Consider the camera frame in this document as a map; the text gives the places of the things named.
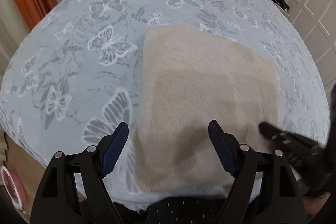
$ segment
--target gray bedsheet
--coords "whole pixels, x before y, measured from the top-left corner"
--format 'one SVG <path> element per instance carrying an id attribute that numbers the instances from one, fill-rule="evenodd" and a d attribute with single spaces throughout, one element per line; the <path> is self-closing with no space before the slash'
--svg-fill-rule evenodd
<path id="1" fill-rule="evenodd" d="M 278 68 L 278 121 L 325 142 L 329 110 L 320 75 L 293 26 L 268 0 L 63 0 L 25 38 L 5 73 L 1 124 L 44 166 L 81 152 L 120 121 L 132 127 L 142 95 L 142 48 L 149 25 L 186 24 L 229 37 Z M 224 193 L 200 186 L 142 193 L 128 141 L 104 183 L 113 200 L 145 208 L 165 196 Z M 83 190 L 80 180 L 79 190 Z"/>

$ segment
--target bed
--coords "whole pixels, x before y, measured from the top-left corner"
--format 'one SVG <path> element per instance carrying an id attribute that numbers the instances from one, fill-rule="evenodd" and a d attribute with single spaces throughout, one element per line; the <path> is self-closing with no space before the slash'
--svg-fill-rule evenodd
<path id="1" fill-rule="evenodd" d="M 269 0 L 63 0 L 24 39 L 6 70 L 0 121 L 7 134 L 46 167 L 56 151 L 79 153 L 120 121 L 132 132 L 141 106 L 144 34 L 165 24 L 225 36 L 272 58 L 278 125 L 326 141 L 329 110 L 320 75 L 297 31 Z M 104 179 L 112 200 L 130 209 L 171 195 L 226 193 L 223 185 L 143 193 L 134 161 L 127 142 Z M 84 192 L 80 177 L 76 184 Z"/>

